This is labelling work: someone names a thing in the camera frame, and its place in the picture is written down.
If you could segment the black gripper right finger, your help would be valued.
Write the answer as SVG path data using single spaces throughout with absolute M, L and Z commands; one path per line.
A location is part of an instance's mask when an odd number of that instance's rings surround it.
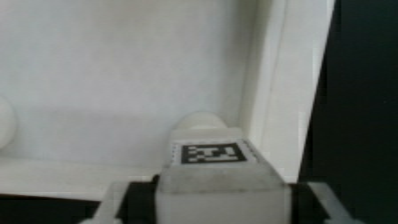
M 366 224 L 353 218 L 325 182 L 291 184 L 289 224 Z

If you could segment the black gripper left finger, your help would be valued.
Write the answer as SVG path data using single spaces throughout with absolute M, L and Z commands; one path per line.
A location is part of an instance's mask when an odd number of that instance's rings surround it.
M 81 224 L 156 224 L 154 175 L 145 181 L 110 185 L 94 215 Z

